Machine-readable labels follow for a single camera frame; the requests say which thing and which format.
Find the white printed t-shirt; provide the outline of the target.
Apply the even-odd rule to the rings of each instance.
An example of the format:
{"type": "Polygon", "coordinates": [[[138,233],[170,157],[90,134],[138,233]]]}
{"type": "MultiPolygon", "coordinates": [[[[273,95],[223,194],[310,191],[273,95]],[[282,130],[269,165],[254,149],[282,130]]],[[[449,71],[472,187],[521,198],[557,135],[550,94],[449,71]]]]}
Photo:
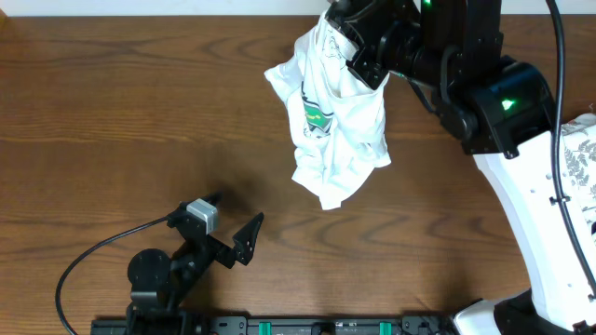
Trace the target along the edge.
{"type": "Polygon", "coordinates": [[[299,37],[292,57],[264,76],[283,102],[295,146],[295,182],[339,208],[377,168],[391,163],[384,90],[347,67],[355,46],[325,18],[299,37]]]}

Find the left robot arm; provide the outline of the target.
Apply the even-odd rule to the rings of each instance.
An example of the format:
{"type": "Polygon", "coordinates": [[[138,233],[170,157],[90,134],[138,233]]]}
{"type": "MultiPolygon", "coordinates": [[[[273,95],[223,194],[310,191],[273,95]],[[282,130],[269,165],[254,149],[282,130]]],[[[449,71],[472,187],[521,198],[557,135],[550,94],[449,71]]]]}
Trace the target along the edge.
{"type": "Polygon", "coordinates": [[[229,247],[211,235],[219,224],[220,200],[221,195],[215,193],[180,203],[166,222],[183,238],[182,245],[172,255],[148,248],[132,258],[128,267],[131,305],[141,313],[172,315],[215,262],[228,269],[236,263],[250,263],[264,214],[258,213],[242,226],[229,247]]]}

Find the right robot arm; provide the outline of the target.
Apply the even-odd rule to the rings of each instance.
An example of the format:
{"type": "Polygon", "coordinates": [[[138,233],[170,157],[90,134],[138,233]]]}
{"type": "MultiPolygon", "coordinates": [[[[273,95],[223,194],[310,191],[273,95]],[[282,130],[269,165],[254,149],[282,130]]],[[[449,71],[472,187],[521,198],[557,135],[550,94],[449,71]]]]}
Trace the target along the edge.
{"type": "Polygon", "coordinates": [[[455,313],[453,334],[591,334],[595,247],[562,150],[563,84],[502,52],[500,0],[335,1],[326,20],[356,46],[349,71],[406,79],[493,187],[530,287],[455,313]]]}

